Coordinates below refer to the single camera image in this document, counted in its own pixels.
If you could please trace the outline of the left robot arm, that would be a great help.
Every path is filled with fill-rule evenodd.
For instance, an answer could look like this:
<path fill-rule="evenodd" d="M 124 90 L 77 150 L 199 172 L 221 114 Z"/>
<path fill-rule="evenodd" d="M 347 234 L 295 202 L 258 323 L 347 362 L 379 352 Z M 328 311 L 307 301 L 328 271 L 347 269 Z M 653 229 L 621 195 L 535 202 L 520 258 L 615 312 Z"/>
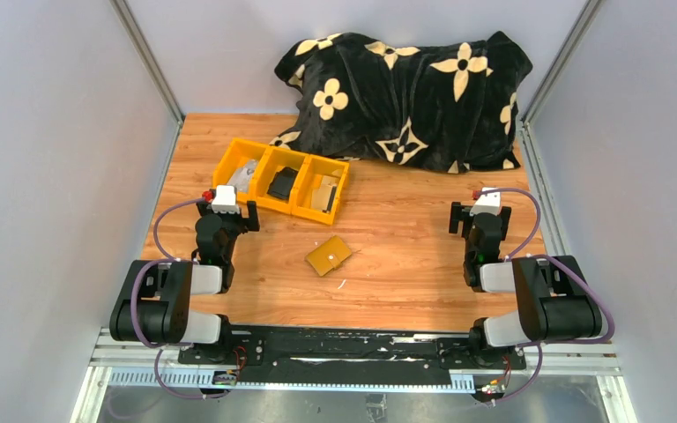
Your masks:
<path fill-rule="evenodd" d="M 216 345 L 230 337 L 228 318 L 191 309 L 195 295 L 227 293 L 234 279 L 237 238 L 257 232 L 257 203 L 219 204 L 203 197 L 192 199 L 200 217 L 195 224 L 196 248 L 190 258 L 168 252 L 161 259 L 135 260 L 109 317 L 111 337 L 139 342 L 150 348 L 163 345 Z"/>

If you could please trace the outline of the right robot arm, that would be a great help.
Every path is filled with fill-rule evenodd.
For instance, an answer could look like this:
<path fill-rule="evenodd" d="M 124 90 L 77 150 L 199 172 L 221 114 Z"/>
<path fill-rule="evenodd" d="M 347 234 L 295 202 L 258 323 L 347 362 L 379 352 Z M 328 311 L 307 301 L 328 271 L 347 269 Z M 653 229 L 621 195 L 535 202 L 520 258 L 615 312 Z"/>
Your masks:
<path fill-rule="evenodd" d="M 504 351 L 547 342 L 600 342 L 613 333 L 613 323 L 589 292 L 573 256 L 502 258 L 509 207 L 450 207 L 449 231 L 465 240 L 466 284 L 479 293 L 512 293 L 517 308 L 478 319 L 469 332 L 477 353 Z"/>

